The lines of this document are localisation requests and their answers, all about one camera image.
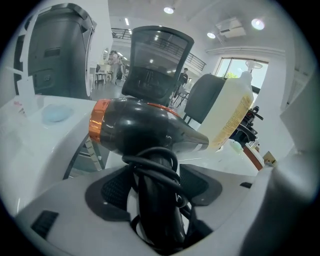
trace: standing person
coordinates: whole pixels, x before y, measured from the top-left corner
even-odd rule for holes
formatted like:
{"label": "standing person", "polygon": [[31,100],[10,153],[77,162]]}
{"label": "standing person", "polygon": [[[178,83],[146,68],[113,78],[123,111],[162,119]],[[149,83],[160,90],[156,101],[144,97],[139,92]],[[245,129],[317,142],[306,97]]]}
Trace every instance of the standing person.
{"label": "standing person", "polygon": [[186,83],[188,83],[188,75],[187,75],[188,69],[185,67],[183,70],[183,73],[179,76],[179,81],[181,82],[181,85],[184,86]]}
{"label": "standing person", "polygon": [[117,79],[117,73],[119,70],[119,56],[117,54],[117,52],[114,50],[113,54],[112,54],[112,61],[111,61],[111,66],[112,66],[112,80],[111,83],[112,84],[116,84],[116,79]]}

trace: bottle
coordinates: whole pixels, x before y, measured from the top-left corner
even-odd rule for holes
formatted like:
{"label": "bottle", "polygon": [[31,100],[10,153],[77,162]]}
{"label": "bottle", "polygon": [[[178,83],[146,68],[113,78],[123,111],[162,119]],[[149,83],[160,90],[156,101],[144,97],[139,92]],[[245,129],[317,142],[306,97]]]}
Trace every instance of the bottle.
{"label": "bottle", "polygon": [[254,95],[252,75],[244,71],[239,78],[228,78],[199,129],[209,139],[211,150],[217,151],[237,129],[247,114]]}

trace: bottle label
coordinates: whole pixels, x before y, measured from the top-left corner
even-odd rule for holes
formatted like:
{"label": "bottle label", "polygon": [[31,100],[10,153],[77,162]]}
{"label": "bottle label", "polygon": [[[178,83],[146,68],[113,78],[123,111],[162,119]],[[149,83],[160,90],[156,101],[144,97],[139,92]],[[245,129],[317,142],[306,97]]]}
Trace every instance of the bottle label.
{"label": "bottle label", "polygon": [[245,95],[242,97],[233,115],[230,117],[230,119],[222,128],[222,130],[218,133],[218,135],[213,139],[213,141],[211,141],[210,147],[220,148],[227,141],[227,139],[237,129],[238,125],[244,119],[252,102],[253,101],[251,100],[249,95]]}

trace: black metal railing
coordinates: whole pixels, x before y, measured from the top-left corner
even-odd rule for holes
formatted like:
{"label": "black metal railing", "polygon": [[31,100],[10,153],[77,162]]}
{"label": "black metal railing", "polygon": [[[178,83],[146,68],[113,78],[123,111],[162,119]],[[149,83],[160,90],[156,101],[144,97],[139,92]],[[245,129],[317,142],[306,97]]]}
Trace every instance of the black metal railing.
{"label": "black metal railing", "polygon": [[[128,29],[123,28],[111,28],[112,31],[112,37],[114,39],[124,39],[124,40],[131,40],[131,34]],[[148,41],[148,44],[157,48],[160,48],[162,50],[167,51],[170,54],[173,54],[179,58],[181,58],[184,48],[168,41],[163,38],[158,38],[157,40],[150,40]],[[197,68],[198,70],[202,71],[206,65],[201,59],[199,59],[197,56],[193,55],[192,53],[189,53],[187,56],[186,62],[190,63],[192,66]]]}

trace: fluorescent light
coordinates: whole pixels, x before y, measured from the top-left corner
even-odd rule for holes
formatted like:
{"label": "fluorescent light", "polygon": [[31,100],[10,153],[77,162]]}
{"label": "fluorescent light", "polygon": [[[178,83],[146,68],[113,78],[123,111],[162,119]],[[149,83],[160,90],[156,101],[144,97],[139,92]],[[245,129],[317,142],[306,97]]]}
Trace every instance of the fluorescent light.
{"label": "fluorescent light", "polygon": [[251,21],[252,27],[254,27],[256,30],[263,30],[265,28],[265,24],[261,19],[254,18]]}
{"label": "fluorescent light", "polygon": [[209,32],[209,33],[206,34],[206,35],[207,35],[209,38],[212,38],[212,39],[216,38],[215,34],[212,33],[212,32]]}
{"label": "fluorescent light", "polygon": [[166,7],[163,10],[167,14],[173,14],[174,13],[174,9],[172,9],[171,7]]}

